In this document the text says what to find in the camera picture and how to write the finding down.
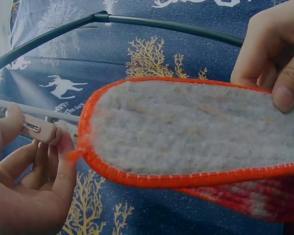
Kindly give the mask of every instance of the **pink clip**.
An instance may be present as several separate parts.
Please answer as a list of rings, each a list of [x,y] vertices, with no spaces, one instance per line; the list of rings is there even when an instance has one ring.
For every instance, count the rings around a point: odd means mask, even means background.
[[[22,133],[49,145],[57,145],[61,128],[55,124],[24,114]]]

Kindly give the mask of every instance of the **yellow branch print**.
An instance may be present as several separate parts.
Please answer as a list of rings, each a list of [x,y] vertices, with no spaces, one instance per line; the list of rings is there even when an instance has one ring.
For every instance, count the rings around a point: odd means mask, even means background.
[[[79,172],[73,195],[72,205],[63,227],[63,231],[69,235],[99,235],[106,222],[96,223],[102,213],[101,189],[104,178],[95,180],[95,172],[89,170],[86,173]]]
[[[129,43],[132,48],[128,48],[130,61],[126,62],[127,78],[131,77],[179,77],[188,78],[189,75],[184,72],[184,55],[177,53],[174,55],[174,70],[170,69],[169,64],[165,64],[165,55],[163,47],[164,39],[151,37],[150,40],[135,38]],[[207,79],[208,70],[205,68],[198,73],[199,79]]]
[[[96,172],[93,170],[78,172],[69,215],[58,235],[64,233],[69,235],[101,234],[107,225],[107,221],[98,223],[103,211],[100,189],[104,182],[103,177],[96,179]],[[127,203],[115,205],[112,235],[123,235],[121,230],[127,225],[126,220],[133,210],[134,207],[128,206]]]
[[[123,235],[121,229],[124,229],[127,225],[127,217],[132,214],[133,210],[134,207],[128,207],[127,203],[124,206],[122,206],[122,203],[116,205],[112,235]]]

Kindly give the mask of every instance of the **white rod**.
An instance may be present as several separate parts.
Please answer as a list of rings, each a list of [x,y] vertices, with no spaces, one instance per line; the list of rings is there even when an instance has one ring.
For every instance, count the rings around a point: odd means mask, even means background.
[[[64,119],[64,120],[79,122],[79,116],[68,115],[68,114],[50,111],[50,110],[41,109],[41,108],[35,108],[32,106],[18,104],[15,102],[10,102],[10,101],[0,99],[0,107],[2,108],[8,108],[12,103],[17,104],[21,108],[22,112],[24,113],[37,114],[37,115],[47,116],[50,118],[57,118],[57,119]]]

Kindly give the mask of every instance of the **hand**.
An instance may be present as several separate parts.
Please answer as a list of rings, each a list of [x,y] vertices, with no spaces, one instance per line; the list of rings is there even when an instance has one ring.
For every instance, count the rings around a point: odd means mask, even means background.
[[[294,107],[294,0],[250,19],[231,82],[272,91],[282,112]]]
[[[17,105],[0,119],[0,157],[23,127],[23,114]],[[0,234],[56,234],[68,215],[76,167],[65,156],[74,148],[70,134],[62,128],[58,146],[33,141],[0,162]],[[16,179],[33,163],[19,184]]]

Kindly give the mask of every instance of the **fingernail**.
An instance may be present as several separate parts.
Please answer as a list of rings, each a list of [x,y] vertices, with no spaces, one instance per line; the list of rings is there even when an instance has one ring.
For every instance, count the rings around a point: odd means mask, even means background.
[[[61,129],[64,130],[64,131],[66,131],[66,132],[69,131],[68,126],[67,126],[66,123],[63,122],[63,121],[57,121],[57,122],[55,122],[54,124],[56,124],[57,126],[60,126]]]
[[[12,103],[6,110],[5,116],[7,117],[8,115],[11,115],[12,113],[17,112],[18,106],[15,103]]]
[[[33,141],[31,143],[34,144],[34,145],[38,145],[38,140],[33,139]]]
[[[283,85],[278,87],[272,99],[276,107],[282,112],[288,112],[294,106],[294,93]]]

